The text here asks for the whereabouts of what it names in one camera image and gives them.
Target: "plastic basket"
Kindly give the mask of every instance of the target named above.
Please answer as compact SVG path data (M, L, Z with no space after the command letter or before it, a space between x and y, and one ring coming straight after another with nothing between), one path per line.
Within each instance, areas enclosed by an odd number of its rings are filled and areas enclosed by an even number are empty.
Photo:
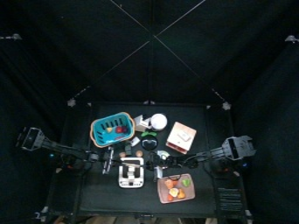
M100 118L91 124L89 138L99 148L125 141L133 134L135 121L125 112Z

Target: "white container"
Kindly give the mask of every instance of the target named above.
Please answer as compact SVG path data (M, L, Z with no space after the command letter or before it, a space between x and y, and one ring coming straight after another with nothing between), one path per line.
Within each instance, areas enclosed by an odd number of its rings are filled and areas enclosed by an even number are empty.
M167 125L167 118L163 114L155 114L151 118L152 130L163 130Z

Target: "white object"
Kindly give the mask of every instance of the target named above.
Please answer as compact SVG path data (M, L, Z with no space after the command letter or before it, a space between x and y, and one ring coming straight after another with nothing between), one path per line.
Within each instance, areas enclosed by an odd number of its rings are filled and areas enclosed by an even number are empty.
M227 102L223 102L221 107L223 107L225 110L229 110L229 109L231 109L231 104L228 104Z
M163 160L165 160L169 157L169 153L165 150L159 150L156 154Z
M56 173L59 173L61 171L61 168L56 168Z
M172 126L172 131L167 138L165 145L173 150L179 151L181 154L185 154L192 147L192 140L195 135L196 129L192 129L181 123L176 122Z
M131 141L131 146L136 146L140 142L140 139L137 138L137 136L133 138L133 140Z
M299 42L299 38L296 38L293 35L289 35L284 41L292 41L295 43L295 41Z
M144 185L144 159L141 157L121 157L124 166L119 166L117 183L123 188L137 188Z
M76 106L76 100L69 99L69 100L68 100L68 106L69 106L69 107Z
M152 130L163 130L167 125L167 118L163 114L155 114L151 118Z
M149 120L151 118L147 118L144 120L144 117L140 115L135 118L135 130L145 132L147 129L149 129Z
M156 177L161 179L164 177L164 168L160 166L156 166L155 169L156 169Z
M239 172L237 171L233 171L233 174L236 177L239 177Z

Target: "small box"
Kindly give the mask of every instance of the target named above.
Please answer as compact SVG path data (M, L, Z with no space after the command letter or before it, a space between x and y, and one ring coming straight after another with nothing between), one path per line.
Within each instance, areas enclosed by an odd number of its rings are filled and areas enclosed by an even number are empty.
M144 117L140 115L135 118L135 131L145 132L147 129L149 129L149 121L151 118L144 119Z
M167 138L165 145L181 154L187 154L192 147L192 140L196 130L176 122L172 126L171 134Z

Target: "toy vegetable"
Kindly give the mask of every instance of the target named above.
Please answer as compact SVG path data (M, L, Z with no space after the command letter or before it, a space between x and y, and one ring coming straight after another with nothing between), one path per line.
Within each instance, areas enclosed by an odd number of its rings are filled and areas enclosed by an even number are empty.
M173 182L172 182L171 179L167 179L167 180L164 181L164 184L165 184L168 190L171 190L171 189L173 188Z
M177 199L184 199L184 197L185 197L185 194L184 194L183 189L180 188L179 189L179 194L177 194Z
M187 178L181 181L181 184L187 187L187 186L189 186L191 182L192 181Z
M177 182L179 182L177 180L173 180L172 181L172 186L176 186L177 185Z
M168 201L173 201L173 196L168 193L168 197L167 197Z

